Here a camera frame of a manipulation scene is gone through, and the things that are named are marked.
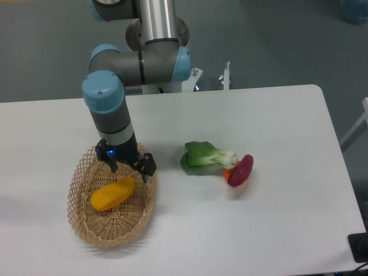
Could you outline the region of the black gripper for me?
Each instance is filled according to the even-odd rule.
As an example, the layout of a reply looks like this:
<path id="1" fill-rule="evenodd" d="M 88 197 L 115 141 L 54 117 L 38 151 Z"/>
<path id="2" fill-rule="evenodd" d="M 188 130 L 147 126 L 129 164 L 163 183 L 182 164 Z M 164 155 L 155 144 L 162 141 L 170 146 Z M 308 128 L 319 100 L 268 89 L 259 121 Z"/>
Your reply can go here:
<path id="1" fill-rule="evenodd" d="M 147 183 L 156 171 L 156 163 L 151 153 L 140 155 L 137 150 L 137 140 L 135 133 L 126 142 L 118 145 L 110 145 L 105 138 L 102 138 L 95 146 L 97 158 L 105 162 L 112 173 L 118 169 L 117 163 L 127 164 L 129 167 L 140 173 L 144 183 Z"/>

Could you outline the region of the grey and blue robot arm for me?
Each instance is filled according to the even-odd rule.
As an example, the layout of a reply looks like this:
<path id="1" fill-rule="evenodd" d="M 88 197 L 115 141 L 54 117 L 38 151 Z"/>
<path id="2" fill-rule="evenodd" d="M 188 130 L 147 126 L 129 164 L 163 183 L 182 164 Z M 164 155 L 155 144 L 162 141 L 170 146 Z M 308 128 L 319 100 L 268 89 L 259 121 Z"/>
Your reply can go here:
<path id="1" fill-rule="evenodd" d="M 125 99 L 125 89 L 140 85 L 181 83 L 191 75 L 190 50 L 179 43 L 174 1 L 89 1 L 97 20 L 137 19 L 142 24 L 143 48 L 122 52 L 111 44 L 95 47 L 89 74 L 82 82 L 85 104 L 100 141 L 98 160 L 115 173 L 123 163 L 147 182 L 156 171 L 151 153 L 141 154 Z"/>

